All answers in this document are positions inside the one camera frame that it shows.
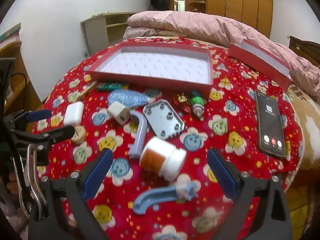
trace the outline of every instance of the phone screen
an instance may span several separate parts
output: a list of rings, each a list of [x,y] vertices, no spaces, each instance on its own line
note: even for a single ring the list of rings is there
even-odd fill
[[[284,157],[284,137],[277,102],[259,91],[255,92],[255,97],[259,122],[260,148],[267,154]]]

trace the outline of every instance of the white wall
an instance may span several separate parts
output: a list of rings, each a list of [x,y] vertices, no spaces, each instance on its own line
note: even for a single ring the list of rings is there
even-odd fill
[[[73,66],[84,60],[80,22],[103,12],[140,12],[150,0],[16,0],[0,34],[21,22],[21,53],[41,100]]]
[[[287,35],[320,43],[320,22],[306,0],[273,0],[270,40],[289,46]]]

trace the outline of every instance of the wooden round token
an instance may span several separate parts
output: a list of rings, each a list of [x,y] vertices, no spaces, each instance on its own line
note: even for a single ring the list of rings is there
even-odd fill
[[[78,125],[75,127],[75,135],[71,138],[71,141],[74,144],[80,145],[84,142],[87,137],[87,131],[82,125]]]

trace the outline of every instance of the gray plastic plate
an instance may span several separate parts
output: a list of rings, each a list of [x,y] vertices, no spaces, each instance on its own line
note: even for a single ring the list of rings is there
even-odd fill
[[[167,100],[161,99],[146,105],[143,113],[156,136],[161,139],[172,138],[184,130],[184,122]]]

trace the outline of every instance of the wooden headboard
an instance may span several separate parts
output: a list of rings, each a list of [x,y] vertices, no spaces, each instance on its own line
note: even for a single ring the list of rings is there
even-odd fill
[[[320,68],[320,44],[312,41],[302,41],[290,36],[289,49],[298,56],[304,57],[313,65]]]

